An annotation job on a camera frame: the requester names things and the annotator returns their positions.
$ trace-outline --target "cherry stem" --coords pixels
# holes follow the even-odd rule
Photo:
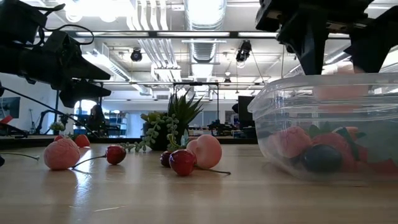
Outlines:
[[[84,163],[84,162],[87,162],[87,161],[90,161],[90,160],[93,160],[93,159],[99,159],[99,158],[106,158],[106,155],[97,156],[97,157],[92,157],[92,158],[86,159],[85,161],[79,162],[78,164],[74,165],[74,166],[72,167],[72,169],[76,168],[78,165],[80,165],[80,164],[82,164],[82,163]]]
[[[194,166],[197,167],[197,168],[199,168],[199,169],[201,169],[201,170],[207,170],[207,171],[216,172],[216,173],[219,173],[219,174],[228,174],[228,175],[231,175],[231,172],[218,171],[218,170],[208,169],[208,168],[200,167],[198,164],[195,164]]]
[[[13,152],[2,152],[0,155],[13,155],[13,156],[25,156],[31,159],[35,159],[36,161],[39,161],[40,157],[39,156],[30,156],[27,154],[21,154],[21,153],[13,153]]]
[[[177,143],[175,143],[174,137],[173,137],[172,134],[168,134],[168,135],[167,135],[167,138],[169,139],[170,144],[171,144],[172,146],[174,146],[176,149],[181,149],[181,148],[182,148],[182,146],[179,146]]]

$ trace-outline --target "desk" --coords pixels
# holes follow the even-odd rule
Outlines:
[[[107,145],[83,150],[82,159]],[[42,148],[19,149],[31,155]],[[298,180],[267,163],[254,145],[223,146],[220,175],[178,177],[159,152],[130,153],[120,166],[104,159],[79,171],[52,172],[43,160],[4,156],[0,222],[66,223],[398,223],[397,184],[368,187]]]

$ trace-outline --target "blueberry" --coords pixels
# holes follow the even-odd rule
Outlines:
[[[6,161],[0,156],[0,167],[4,165]]]
[[[343,156],[331,146],[318,144],[303,153],[301,162],[310,172],[331,173],[340,170]]]

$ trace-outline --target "computer monitor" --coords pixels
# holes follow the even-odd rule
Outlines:
[[[6,116],[12,116],[12,118],[19,118],[19,102],[21,98],[17,97],[3,97],[0,98],[0,119]]]
[[[238,96],[238,115],[240,129],[248,126],[254,126],[253,115],[248,111],[248,106],[253,99],[254,96]]]

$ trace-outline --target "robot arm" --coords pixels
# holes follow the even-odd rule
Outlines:
[[[306,75],[322,72],[329,33],[348,34],[353,65],[378,72],[398,44],[398,6],[376,19],[364,10],[373,0],[260,0],[256,29],[279,32],[277,40],[295,53]]]
[[[30,84],[48,83],[60,90],[63,105],[72,108],[78,100],[109,96],[109,90],[87,80],[109,80],[110,75],[86,61],[81,56],[82,44],[66,32],[51,30],[44,42],[47,16],[63,7],[34,7],[19,0],[0,2],[0,72],[24,77]],[[41,40],[33,45],[38,31]]]

